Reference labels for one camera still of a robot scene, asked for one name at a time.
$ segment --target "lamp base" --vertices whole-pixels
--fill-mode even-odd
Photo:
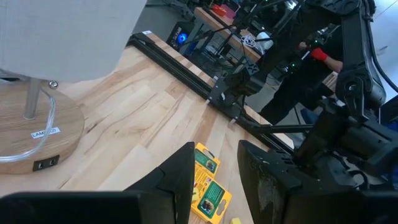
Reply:
[[[26,174],[46,169],[64,161],[76,149],[84,128],[83,113],[69,97],[47,86],[43,88],[57,102],[51,134],[29,158],[0,162],[0,173]],[[50,100],[40,92],[35,119],[24,119],[27,90],[27,83],[0,85],[0,156],[27,152],[38,145],[44,134]]]

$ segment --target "yellow object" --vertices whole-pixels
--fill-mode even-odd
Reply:
[[[208,174],[208,170],[195,165],[195,189],[199,199],[192,201],[191,210],[205,222],[219,224],[232,195]]]
[[[209,149],[198,143],[195,148],[195,166],[201,167],[208,175],[215,178],[221,161],[215,158]]]
[[[239,218],[233,218],[231,224],[241,224],[241,220]]]
[[[199,200],[199,190],[196,187],[194,187],[192,193],[192,203],[196,202],[197,200]]]

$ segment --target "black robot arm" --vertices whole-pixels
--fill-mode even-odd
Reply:
[[[372,54],[370,6],[367,1],[348,1],[341,14],[344,66],[338,75],[336,96],[346,103],[350,115],[366,121],[365,110],[377,111],[386,92],[377,73]]]

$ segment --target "wooden tabletop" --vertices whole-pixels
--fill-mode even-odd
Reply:
[[[223,28],[224,26],[220,24],[213,16],[209,15],[207,12],[205,12],[201,7],[195,8],[194,11],[195,16],[199,17],[203,22],[208,24],[213,30],[218,30]],[[230,19],[226,16],[219,16],[216,13],[214,13],[215,16],[220,18],[227,26],[231,25],[232,22],[234,21],[233,19]],[[247,30],[242,30],[241,35],[248,35],[250,32]],[[228,29],[222,30],[219,32],[224,38],[227,38],[231,32]],[[242,43],[239,38],[237,38],[235,35],[231,38],[229,41],[230,44],[232,44],[235,48],[242,50]],[[248,46],[244,46],[244,52],[246,53],[246,56],[250,58],[253,62],[257,62],[261,56],[257,54],[252,48]]]
[[[212,83],[208,75],[157,36],[148,36]],[[194,141],[206,145],[221,160],[215,179],[233,196],[222,223],[234,217],[252,223],[239,177],[238,141],[247,139],[264,150],[267,147],[237,124],[230,124],[227,117],[142,52],[129,47],[113,74],[86,82],[61,83],[58,90],[75,100],[85,117],[76,151],[53,168],[29,175],[0,175],[1,195],[27,190],[123,190],[186,142]],[[267,123],[246,109],[254,119]],[[278,137],[293,146],[284,134]],[[190,223],[204,222],[191,213]]]

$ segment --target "computer tower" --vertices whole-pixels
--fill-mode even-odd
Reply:
[[[193,22],[177,22],[166,43],[175,50],[180,50],[180,47],[187,41],[194,26]]]

